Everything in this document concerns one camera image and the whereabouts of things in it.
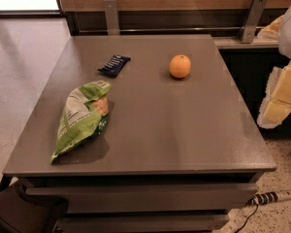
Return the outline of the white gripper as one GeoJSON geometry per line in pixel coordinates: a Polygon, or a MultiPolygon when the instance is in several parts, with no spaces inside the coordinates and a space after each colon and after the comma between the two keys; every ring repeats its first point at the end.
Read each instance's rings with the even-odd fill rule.
{"type": "MultiPolygon", "coordinates": [[[[279,52],[291,59],[291,6],[284,16],[262,28],[257,37],[262,40],[278,39],[279,52]]],[[[257,124],[261,128],[273,129],[281,125],[291,113],[291,61],[284,68],[274,67],[265,92],[257,124]]]]}

